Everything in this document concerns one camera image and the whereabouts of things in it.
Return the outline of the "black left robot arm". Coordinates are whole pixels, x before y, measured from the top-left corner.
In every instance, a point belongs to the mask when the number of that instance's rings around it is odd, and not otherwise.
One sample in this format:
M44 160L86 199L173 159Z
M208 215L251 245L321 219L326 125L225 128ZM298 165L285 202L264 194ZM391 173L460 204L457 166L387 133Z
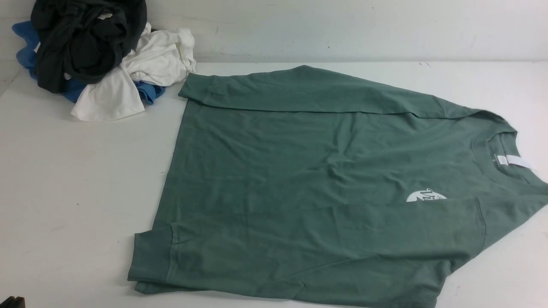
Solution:
M25 298L10 296L0 304L0 308L26 308Z

